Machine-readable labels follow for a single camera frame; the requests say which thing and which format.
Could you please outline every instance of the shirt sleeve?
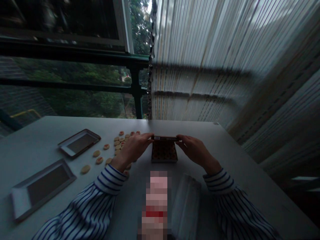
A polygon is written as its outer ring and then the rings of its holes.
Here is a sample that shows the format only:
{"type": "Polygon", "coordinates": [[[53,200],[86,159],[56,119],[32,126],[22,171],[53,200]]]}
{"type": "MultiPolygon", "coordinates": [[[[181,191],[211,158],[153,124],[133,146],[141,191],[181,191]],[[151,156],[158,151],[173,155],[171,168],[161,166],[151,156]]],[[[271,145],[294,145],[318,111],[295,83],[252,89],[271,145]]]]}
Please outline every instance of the shirt sleeve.
{"type": "Polygon", "coordinates": [[[282,239],[223,168],[203,178],[213,194],[217,221],[227,239],[282,239]]]}
{"type": "Polygon", "coordinates": [[[126,176],[109,164],[58,216],[48,220],[33,240],[101,239],[126,176]]]}

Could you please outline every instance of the box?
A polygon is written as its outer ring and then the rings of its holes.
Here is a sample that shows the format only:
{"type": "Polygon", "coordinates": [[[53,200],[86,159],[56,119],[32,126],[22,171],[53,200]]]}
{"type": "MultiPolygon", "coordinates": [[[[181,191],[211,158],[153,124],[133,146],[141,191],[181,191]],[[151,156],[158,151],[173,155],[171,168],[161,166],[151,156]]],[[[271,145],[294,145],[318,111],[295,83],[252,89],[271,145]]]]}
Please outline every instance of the box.
{"type": "Polygon", "coordinates": [[[64,159],[15,185],[11,189],[14,219],[22,221],[76,180],[64,159]]]}
{"type": "Polygon", "coordinates": [[[100,140],[101,137],[98,134],[91,132],[89,129],[84,129],[59,143],[58,146],[70,158],[75,159],[100,140]]]}

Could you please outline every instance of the person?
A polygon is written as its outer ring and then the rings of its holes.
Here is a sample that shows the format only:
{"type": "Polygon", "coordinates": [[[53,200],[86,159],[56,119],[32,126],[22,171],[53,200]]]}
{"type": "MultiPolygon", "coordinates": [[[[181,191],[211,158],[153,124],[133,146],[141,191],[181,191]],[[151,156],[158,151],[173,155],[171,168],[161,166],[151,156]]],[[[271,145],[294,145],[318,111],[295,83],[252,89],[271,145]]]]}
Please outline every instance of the person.
{"type": "MultiPolygon", "coordinates": [[[[153,135],[145,133],[130,137],[96,180],[80,192],[64,211],[48,220],[32,239],[103,239],[117,195],[126,180],[123,172],[153,142],[149,139],[153,135]]],[[[281,239],[202,141],[184,135],[177,137],[181,142],[176,144],[206,172],[203,179],[213,194],[217,222],[227,239],[281,239]]]]}

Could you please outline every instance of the white table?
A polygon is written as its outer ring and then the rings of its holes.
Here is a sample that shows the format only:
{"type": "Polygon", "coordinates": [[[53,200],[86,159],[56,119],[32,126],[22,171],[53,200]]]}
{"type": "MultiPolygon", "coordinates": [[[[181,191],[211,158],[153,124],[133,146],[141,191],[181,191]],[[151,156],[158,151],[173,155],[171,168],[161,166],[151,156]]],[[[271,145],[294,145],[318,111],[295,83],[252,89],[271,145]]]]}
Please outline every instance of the white table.
{"type": "MultiPolygon", "coordinates": [[[[227,169],[249,195],[249,198],[284,239],[312,239],[319,229],[245,153],[220,125],[211,122],[147,121],[132,119],[44,117],[0,141],[0,239],[31,239],[43,223],[59,214],[90,182],[104,164],[95,165],[93,151],[100,149],[104,159],[114,156],[113,139],[120,131],[154,132],[156,135],[185,134],[201,139],[221,165],[227,169]],[[88,128],[102,140],[75,160],[67,160],[77,176],[76,181],[47,202],[43,207],[16,225],[12,221],[10,189],[64,157],[57,144],[73,134],[88,128]],[[102,150],[109,143],[110,149],[102,150]],[[85,165],[92,166],[86,175],[80,175],[85,165]]],[[[122,188],[114,209],[106,239],[136,239],[138,218],[145,203],[145,191],[150,170],[170,171],[172,175],[172,203],[182,174],[185,172],[202,183],[198,222],[198,239],[219,239],[220,229],[212,217],[211,198],[202,179],[204,171],[190,161],[177,147],[178,162],[151,163],[151,146],[132,164],[130,179],[122,188]]]]}

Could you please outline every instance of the green foliage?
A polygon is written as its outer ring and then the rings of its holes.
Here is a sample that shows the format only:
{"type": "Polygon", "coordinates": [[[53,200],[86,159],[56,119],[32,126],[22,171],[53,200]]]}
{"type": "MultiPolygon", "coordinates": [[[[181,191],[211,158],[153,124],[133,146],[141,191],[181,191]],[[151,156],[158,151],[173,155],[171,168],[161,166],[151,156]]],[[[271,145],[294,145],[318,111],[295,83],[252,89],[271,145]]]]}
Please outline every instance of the green foliage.
{"type": "Polygon", "coordinates": [[[132,41],[135,54],[149,55],[151,22],[147,13],[148,0],[130,0],[132,41]]]}
{"type": "Polygon", "coordinates": [[[126,78],[124,79],[123,85],[126,86],[126,87],[130,87],[131,84],[132,84],[132,79],[131,79],[131,77],[126,77],[126,78]]]}
{"type": "MultiPolygon", "coordinates": [[[[135,54],[149,54],[149,40],[151,34],[151,22],[146,12],[148,0],[130,0],[131,26],[133,33],[133,45],[135,54]]],[[[74,13],[83,11],[82,5],[75,5],[78,9],[69,13],[70,19],[77,19],[74,13]]],[[[93,35],[97,29],[79,29],[79,26],[89,26],[87,23],[95,23],[100,19],[86,16],[79,22],[70,22],[70,28],[93,35]]],[[[14,58],[17,65],[26,73],[30,80],[81,83],[95,85],[131,86],[132,80],[126,77],[124,82],[122,76],[130,74],[124,67],[65,62],[53,60],[38,60],[27,58],[14,58]]],[[[143,87],[147,87],[148,70],[140,73],[143,87]]],[[[60,116],[84,116],[84,117],[125,117],[124,107],[128,106],[129,115],[134,116],[135,105],[133,98],[126,98],[124,94],[109,92],[94,92],[67,89],[40,88],[39,92],[60,116]]],[[[147,111],[147,101],[142,100],[143,112],[147,111]]]]}

